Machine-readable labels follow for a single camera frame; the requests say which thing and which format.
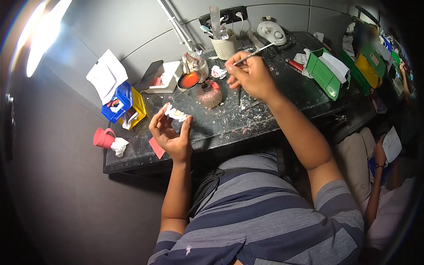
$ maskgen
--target knee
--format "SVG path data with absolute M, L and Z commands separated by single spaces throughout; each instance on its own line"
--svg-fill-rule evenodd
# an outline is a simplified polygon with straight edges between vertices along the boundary
M 359 133 L 353 133 L 343 140 L 343 144 L 345 146 L 353 146 L 358 145 L 360 143 L 363 144 L 363 139 Z
M 360 134 L 361 134 L 363 137 L 371 137 L 371 138 L 374 138 L 374 137 L 372 136 L 371 130 L 370 130 L 368 127 L 363 128 L 363 129 L 361 130 Z

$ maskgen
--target gray striped shirt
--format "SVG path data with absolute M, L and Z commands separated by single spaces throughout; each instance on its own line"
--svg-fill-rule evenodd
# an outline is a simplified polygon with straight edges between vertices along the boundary
M 277 171 L 267 155 L 220 168 Z M 364 222 L 346 183 L 335 180 L 307 203 L 286 181 L 265 172 L 225 174 L 184 234 L 164 231 L 148 264 L 355 264 Z

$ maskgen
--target black table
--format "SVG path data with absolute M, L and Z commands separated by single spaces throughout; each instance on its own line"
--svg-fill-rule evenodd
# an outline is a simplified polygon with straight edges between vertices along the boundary
M 337 101 L 331 100 L 320 88 L 314 79 L 309 79 L 294 71 L 286 65 L 286 58 L 294 58 L 296 53 L 304 53 L 304 48 L 317 50 L 322 44 L 308 32 L 292 32 L 287 35 L 296 41 L 296 44 L 286 51 L 277 54 L 276 57 L 265 59 L 269 67 L 274 68 L 272 76 L 282 93 L 284 93 L 302 112 L 309 118 L 322 117 L 331 113 L 339 112 L 348 108 L 362 96 L 352 82 L 350 88 L 341 93 Z M 202 55 L 208 63 L 209 69 L 213 65 L 224 68 L 225 61 L 208 59 L 216 56 L 214 50 Z M 223 104 L 212 109 L 206 109 L 196 100 L 194 90 L 188 89 L 181 92 L 176 88 L 173 93 L 147 94 L 142 93 L 148 112 L 147 117 L 140 121 L 133 129 L 125 130 L 119 123 L 111 124 L 117 137 L 126 139 L 129 144 L 123 157 L 115 156 L 112 150 L 105 150 L 103 160 L 103 172 L 117 173 L 140 168 L 150 168 L 152 165 L 163 164 L 170 159 L 165 153 L 159 160 L 149 145 L 152 137 L 148 125 L 151 117 L 167 102 L 177 109 L 190 114 L 194 118 L 191 141 L 194 153 L 218 148 L 225 145 L 235 144 L 242 140 L 254 138 L 260 135 L 279 130 L 278 124 L 270 110 L 259 104 L 249 110 L 240 112 L 241 106 L 247 106 L 255 101 L 244 90 L 241 91 L 241 105 L 238 105 L 237 94 L 230 91 L 226 84 L 227 78 L 222 80 L 209 78 L 216 81 L 223 94 Z M 181 123 L 173 122 L 177 132 Z

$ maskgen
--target bright light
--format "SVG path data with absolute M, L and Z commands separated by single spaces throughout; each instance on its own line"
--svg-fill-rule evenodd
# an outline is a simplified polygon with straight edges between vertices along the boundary
M 31 77 L 43 54 L 56 40 L 60 31 L 60 21 L 72 0 L 60 0 L 50 13 L 37 25 L 28 56 L 27 76 Z
M 45 7 L 46 7 L 45 3 L 39 4 L 37 8 L 34 10 L 34 12 L 32 13 L 32 15 L 29 17 L 28 22 L 26 23 L 24 29 L 22 30 L 21 36 L 19 36 L 18 47 L 17 47 L 18 49 L 24 46 L 25 42 L 28 39 L 29 34 L 31 33 L 32 29 L 35 26 L 35 23 L 43 14 Z

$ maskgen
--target electrical outlet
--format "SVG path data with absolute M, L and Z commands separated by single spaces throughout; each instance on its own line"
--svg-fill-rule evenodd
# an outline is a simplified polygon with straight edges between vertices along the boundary
M 231 22 L 241 21 L 241 18 L 236 16 L 237 12 L 241 12 L 241 14 L 243 15 L 243 20 L 247 20 L 248 15 L 247 15 L 246 7 L 245 6 L 236 6 L 236 7 L 231 7 L 231 8 L 220 10 L 220 16 L 224 17 L 222 24 L 224 24 L 224 23 L 231 24 Z M 204 26 L 207 26 L 207 27 L 210 28 L 211 27 L 210 19 L 211 19 L 210 14 L 206 14 L 206 15 L 199 17 L 200 25 L 204 25 Z

